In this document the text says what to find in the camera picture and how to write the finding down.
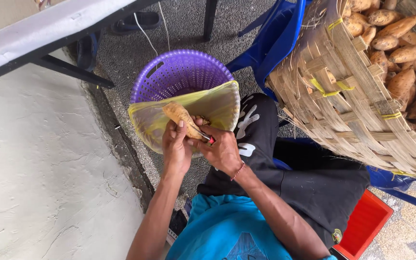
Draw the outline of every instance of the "patch logo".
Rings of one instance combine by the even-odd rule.
[[[341,230],[338,228],[335,229],[335,233],[331,234],[333,241],[335,241],[337,244],[341,242],[341,239],[343,238],[343,234],[341,233]]]

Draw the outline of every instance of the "concrete floor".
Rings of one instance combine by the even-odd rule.
[[[200,50],[226,64],[251,45],[257,31],[242,38],[236,37],[237,32],[266,11],[274,2],[275,0],[221,0],[217,7],[212,40],[205,43],[202,41],[205,0],[163,1],[161,5],[168,25],[171,49]],[[147,10],[158,12],[159,8],[158,5],[153,5]],[[163,26],[147,31],[147,35],[159,54],[168,51]],[[121,126],[130,137],[152,185],[157,187],[162,156],[154,153],[141,142],[127,113],[130,90],[136,75],[155,56],[155,52],[141,32],[123,37],[107,32],[99,49],[95,72],[106,74],[117,86],[113,90],[105,91],[107,98]],[[233,73],[233,76],[240,84],[240,97],[261,91],[251,69],[240,70]],[[281,128],[279,133],[283,137],[292,137],[295,134],[303,135],[299,129],[292,126]],[[205,178],[209,166],[204,158],[192,161],[175,208],[182,208],[186,198],[195,196],[196,186]],[[395,208],[396,212],[361,259],[416,259],[416,229],[404,228],[406,225],[412,227],[416,225],[416,207],[403,204],[387,194],[384,195],[384,192],[376,190],[374,192]],[[416,186],[410,192],[416,193]]]

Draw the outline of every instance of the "basket handle hole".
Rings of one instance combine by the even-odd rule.
[[[146,78],[150,78],[150,76],[152,76],[152,74],[157,71],[158,68],[160,68],[161,66],[163,66],[164,62],[158,62],[157,66],[153,67],[149,73],[147,73]]]

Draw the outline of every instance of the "black pants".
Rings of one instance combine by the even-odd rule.
[[[243,98],[234,130],[240,157],[330,248],[339,242],[334,235],[338,230],[344,232],[349,215],[369,185],[369,173],[361,163],[337,156],[317,144],[277,138],[278,126],[277,108],[271,98],[260,93]],[[293,170],[277,169],[273,157]],[[197,192],[248,197],[237,182],[214,167]]]

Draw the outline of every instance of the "hand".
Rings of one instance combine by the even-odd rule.
[[[214,137],[215,143],[208,146],[201,140],[192,138],[188,140],[188,143],[199,149],[211,165],[232,178],[243,165],[234,133],[207,125],[200,126],[200,129]]]
[[[185,175],[190,167],[192,159],[192,149],[188,144],[187,124],[184,121],[178,122],[179,126],[173,120],[166,124],[166,130],[163,134],[163,174],[174,172]]]

